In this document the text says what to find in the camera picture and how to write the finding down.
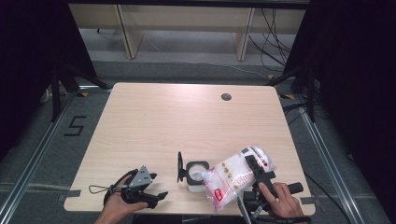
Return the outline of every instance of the wooden table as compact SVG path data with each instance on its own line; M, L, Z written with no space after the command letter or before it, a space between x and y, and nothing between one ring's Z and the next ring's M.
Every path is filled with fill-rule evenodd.
M232 99L225 101L221 95ZM213 167L251 145L260 145L277 167L273 182L301 182L309 188L291 139L276 90L263 86L118 83L114 86L71 190L67 211L101 211L104 193L89 185L110 186L126 172L146 165L158 176L147 193L169 191L155 209L140 213L213 215L204 192L191 193L177 183L177 153L184 164L208 161ZM303 205L306 215L313 204ZM218 212L240 215L236 203Z

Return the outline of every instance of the hand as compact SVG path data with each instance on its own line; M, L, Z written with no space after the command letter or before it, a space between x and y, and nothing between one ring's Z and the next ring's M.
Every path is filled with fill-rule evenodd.
M291 196L288 185L285 183L274 183L273 186L278 200L263 183L259 184L262 194L271 205L272 212L279 217L303 217L304 213L300 202Z
M124 184L125 181L131 177L130 175L123 178L120 184ZM95 224L115 224L123 220L128 214L131 214L137 210L147 208L147 203L126 203L120 195L120 192L114 192L107 199L105 207L102 210L99 218L95 221Z

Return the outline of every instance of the plastic bag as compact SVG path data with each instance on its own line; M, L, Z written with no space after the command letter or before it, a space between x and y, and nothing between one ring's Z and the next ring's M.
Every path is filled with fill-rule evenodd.
M216 211L222 209L224 205L234 200L239 192L251 187L256 181L245 159L249 155L254 155L265 172L275 170L276 167L262 148L251 146L202 173L206 195L213 202Z

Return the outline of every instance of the floor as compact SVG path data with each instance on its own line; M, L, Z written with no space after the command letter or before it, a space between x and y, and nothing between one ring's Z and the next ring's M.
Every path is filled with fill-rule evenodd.
M182 65L183 69L186 69L185 71L191 73L195 71L189 69L205 68L210 71L218 71L224 76L229 74L231 78L239 79L233 79L235 83L242 83L244 78L251 83L266 83L269 79L268 75L278 76L281 74L279 71L282 70L280 63L262 55L252 42L247 45L245 60L238 62L232 35L226 33L146 32L136 58L129 60L126 58L119 31L100 30L97 33L96 30L84 29L80 32L95 69L100 70L98 71L100 78L113 83L130 80L128 78L131 77L128 77L128 73L125 72L129 69L137 69L137 71L142 71L142 74L147 72L148 76L149 73L165 76L165 74L161 74L159 68L169 64ZM251 37L258 46L262 46L265 41L262 34L254 34ZM285 46L291 48L294 35L279 35L278 38ZM278 48L268 46L265 50L283 62ZM298 99L287 98L290 94L291 82L292 80L287 80L277 87L279 95L285 97L281 99L283 106L293 105L298 101ZM91 85L84 80L81 80L79 84L81 86ZM60 121L59 127L54 131L54 136L49 139L51 146L44 151L43 158L37 161L36 170L31 171L35 174L31 179L26 180L30 184L21 191L22 196L15 202L17 206L10 211L12 216L5 223L93 223L97 218L97 213L76 214L63 210L65 193L73 181L73 176L84 155L84 148L89 144L94 127L109 95L109 91L97 89L87 89L87 92L89 97L85 100L82 97L76 97L70 103L64 119ZM70 98L70 95L66 94L64 102L67 102L68 97ZM42 138L40 136L45 136L50 129L48 118L50 118L51 104L46 103L44 98L42 106L36 111L36 119L32 120L19 144L10 150L9 155L0 164L0 202L2 203L6 201L9 193L13 190L14 184L21 182L20 176L26 173L26 167L32 156L35 155L36 146L41 145ZM360 174L359 168L353 163L353 160L346 156L347 149L332 126L326 111L320 105L316 107L315 111L317 122L314 127L318 129L318 133L324 139L325 149L330 151L331 161L335 163L336 171L341 176L341 180L338 182L334 180L332 171L324 164L326 158L323 159L323 157L326 155L318 149L320 143L312 140L312 133L307 128L309 121L306 119L305 112L297 108L286 115L302 166L314 179L312 181L308 177L308 185L311 192L315 192L317 198L317 212L312 216L313 223L348 223L328 195L314 181L319 182L347 213L351 211L349 206L357 206L357 212L348 213L349 217L353 217L350 223L390 223L370 187L367 186ZM86 131L83 134L86 135L75 138L73 141L64 140L64 134L71 132L69 129L71 120L75 115L81 114L87 115L86 119L82 121ZM352 203L348 202L351 204L346 203L345 196L340 194L340 189L334 183L345 185L353 199ZM131 223L131 219L127 218L123 223Z

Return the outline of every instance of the bag with red label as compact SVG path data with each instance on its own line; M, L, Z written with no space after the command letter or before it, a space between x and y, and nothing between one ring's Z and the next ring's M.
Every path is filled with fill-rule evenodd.
M219 211L234 200L237 194L251 187L256 181L248 167L246 156L253 155L265 172L275 170L270 157L261 147L251 146L233 155L231 158L215 165L202 173L207 197Z

